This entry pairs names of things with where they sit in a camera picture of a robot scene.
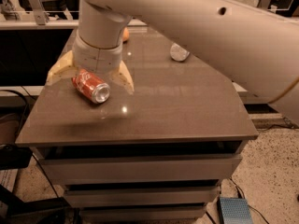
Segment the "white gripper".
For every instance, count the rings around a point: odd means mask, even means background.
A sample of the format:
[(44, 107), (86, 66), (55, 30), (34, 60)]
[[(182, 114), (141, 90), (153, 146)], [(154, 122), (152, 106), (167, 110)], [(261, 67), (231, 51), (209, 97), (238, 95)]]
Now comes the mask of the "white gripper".
[(95, 74), (110, 71), (110, 80), (133, 94), (134, 82), (125, 62), (121, 60), (121, 53), (122, 45), (112, 49), (99, 49), (88, 45), (76, 34), (72, 50), (64, 54), (49, 70), (46, 85), (51, 86), (62, 79), (75, 77), (81, 67)]

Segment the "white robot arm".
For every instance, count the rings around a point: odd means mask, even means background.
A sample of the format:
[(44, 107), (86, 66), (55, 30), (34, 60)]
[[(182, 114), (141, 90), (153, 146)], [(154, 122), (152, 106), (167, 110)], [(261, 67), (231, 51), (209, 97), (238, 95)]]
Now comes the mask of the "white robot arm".
[(123, 32), (143, 21), (299, 123), (299, 24), (234, 0), (80, 0), (71, 51), (47, 77), (52, 85), (85, 68), (123, 65)]

